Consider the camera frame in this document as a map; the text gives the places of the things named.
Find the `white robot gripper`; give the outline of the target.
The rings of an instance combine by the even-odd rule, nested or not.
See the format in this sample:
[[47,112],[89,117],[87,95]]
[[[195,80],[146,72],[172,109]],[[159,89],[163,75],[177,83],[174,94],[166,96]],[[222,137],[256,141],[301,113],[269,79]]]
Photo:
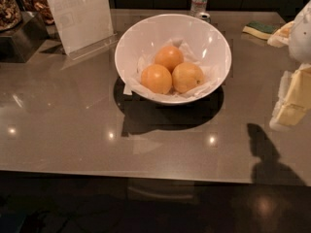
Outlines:
[[[311,0],[296,15],[294,22],[277,29],[267,44],[276,48],[289,45],[290,55],[295,60],[311,63]],[[269,126],[277,131],[289,130],[310,110],[311,65],[301,64],[294,72],[284,72]]]

